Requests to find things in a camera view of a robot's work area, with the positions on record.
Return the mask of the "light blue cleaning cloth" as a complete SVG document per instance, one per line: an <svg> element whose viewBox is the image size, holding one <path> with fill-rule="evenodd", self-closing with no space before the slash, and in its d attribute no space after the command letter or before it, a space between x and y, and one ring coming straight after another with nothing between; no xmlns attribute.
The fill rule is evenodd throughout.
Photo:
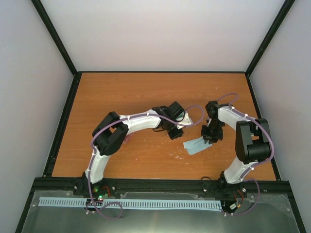
<svg viewBox="0 0 311 233"><path fill-rule="evenodd" d="M189 155L194 155L210 148L212 144L210 144L208 141L205 141L201 136L199 138L184 142L183 146Z"/></svg>

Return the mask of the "grey glasses case green lining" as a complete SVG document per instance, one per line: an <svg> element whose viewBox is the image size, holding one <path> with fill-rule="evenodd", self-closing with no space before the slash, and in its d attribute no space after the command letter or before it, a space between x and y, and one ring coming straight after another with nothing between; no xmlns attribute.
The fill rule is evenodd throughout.
<svg viewBox="0 0 311 233"><path fill-rule="evenodd" d="M185 114L181 114L177 119L176 122L181 122L185 118Z"/></svg>

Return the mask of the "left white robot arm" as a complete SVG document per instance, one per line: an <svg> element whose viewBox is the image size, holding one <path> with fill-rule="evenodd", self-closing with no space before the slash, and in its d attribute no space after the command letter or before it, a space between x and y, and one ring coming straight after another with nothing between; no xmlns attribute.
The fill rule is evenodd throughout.
<svg viewBox="0 0 311 233"><path fill-rule="evenodd" d="M100 181L110 156L116 153L126 138L138 131L152 129L155 132L166 131L170 139L183 135L182 128L192 124L186 110L178 103L170 106L153 107L134 115L118 115L110 112L92 133L92 156L85 176L88 179L84 190L90 195L97 195L101 190Z"/></svg>

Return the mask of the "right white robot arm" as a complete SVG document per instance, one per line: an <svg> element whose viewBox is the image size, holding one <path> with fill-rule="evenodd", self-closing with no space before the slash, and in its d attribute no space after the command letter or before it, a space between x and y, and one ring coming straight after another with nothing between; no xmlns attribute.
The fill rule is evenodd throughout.
<svg viewBox="0 0 311 233"><path fill-rule="evenodd" d="M267 120L250 117L231 104L216 100L207 103L206 111L207 125L201 128L204 143L212 145L222 140L225 125L235 130L236 157L218 179L217 191L226 197L232 186L242 183L256 166L270 161L275 149Z"/></svg>

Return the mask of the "pink translucent sunglasses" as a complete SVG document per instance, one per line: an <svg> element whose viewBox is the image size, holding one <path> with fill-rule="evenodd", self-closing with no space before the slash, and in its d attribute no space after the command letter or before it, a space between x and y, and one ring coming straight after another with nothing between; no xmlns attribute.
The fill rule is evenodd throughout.
<svg viewBox="0 0 311 233"><path fill-rule="evenodd" d="M130 134L128 134L126 137L125 137L125 139L124 139L124 143L126 144L126 143L128 143L129 141L130 141L130 139L132 138L132 136L133 136L133 133L130 133Z"/></svg>

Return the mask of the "clear plastic sheet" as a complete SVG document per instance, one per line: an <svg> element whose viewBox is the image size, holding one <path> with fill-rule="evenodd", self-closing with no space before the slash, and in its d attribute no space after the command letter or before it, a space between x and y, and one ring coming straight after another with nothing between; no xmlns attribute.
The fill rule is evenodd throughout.
<svg viewBox="0 0 311 233"><path fill-rule="evenodd" d="M235 214L209 210L131 210L38 206L40 197L83 198L68 191L35 192L24 233L297 233L286 195L249 194ZM139 200L214 200L189 193L133 193Z"/></svg>

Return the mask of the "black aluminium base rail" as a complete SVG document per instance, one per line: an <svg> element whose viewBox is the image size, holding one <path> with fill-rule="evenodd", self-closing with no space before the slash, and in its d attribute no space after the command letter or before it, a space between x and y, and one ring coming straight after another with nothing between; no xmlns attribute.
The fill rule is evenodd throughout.
<svg viewBox="0 0 311 233"><path fill-rule="evenodd" d="M85 178L36 178L31 192L35 191L72 191L75 195L89 197L89 187ZM98 197L109 193L120 198L127 192L138 193L189 193L200 197L233 198L238 192L246 194L290 194L289 182L286 181L247 181L227 185L221 189L218 181L211 180L152 180L152 179L103 179L91 185L92 195Z"/></svg>

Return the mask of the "black enclosure frame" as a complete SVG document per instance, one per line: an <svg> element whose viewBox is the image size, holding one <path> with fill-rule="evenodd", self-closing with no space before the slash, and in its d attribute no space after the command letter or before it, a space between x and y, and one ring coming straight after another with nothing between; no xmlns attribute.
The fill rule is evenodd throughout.
<svg viewBox="0 0 311 233"><path fill-rule="evenodd" d="M58 155L58 151L60 148L60 143L63 139L63 135L65 132L65 127L67 125L69 114L73 106L74 98L78 89L78 85L81 79L81 76L83 74L82 71L77 71L75 68L67 50L65 49L65 46L59 37L50 17L48 16L48 13L46 9L43 6L43 3L39 0L34 0L32 2L34 5L36 11L38 12L41 20L43 21L45 27L47 28L51 38L53 39L55 45L57 46L58 50L60 51L64 61L66 62L70 72L73 75L73 81L70 86L69 94L67 96L65 106L63 108L63 112L58 124L58 128L56 130L56 134L52 143L52 147L48 156L48 160L46 162L44 172L42 177L36 178L34 180L32 189L29 193L29 196L27 198L24 210L21 214L20 220L18 222L16 232L20 233L25 229L25 221L26 217L28 215L29 209L30 209L30 203L31 200L34 197L34 193L36 190L39 190L42 188L60 188L61 190L72 190L73 187L69 186L70 183L72 183L75 179L74 178L52 178L52 170L55 165L55 161ZM258 106L257 99L254 94L253 87L251 85L250 81L250 75L254 71L256 65L259 63L261 57L263 56L265 50L268 48L271 40L275 36L277 30L281 26L283 20L285 19L286 15L288 14L289 10L291 9L292 5L294 4L294 1L292 0L285 0L282 4L282 7L278 11L278 14L276 18L274 19L272 25L270 26L266 36L264 37L262 43L260 44L258 50L256 51L252 61L250 62L250 65L248 66L247 70L244 72L248 88L252 97L253 105L256 110L256 114L258 117L261 116L261 112Z"/></svg>

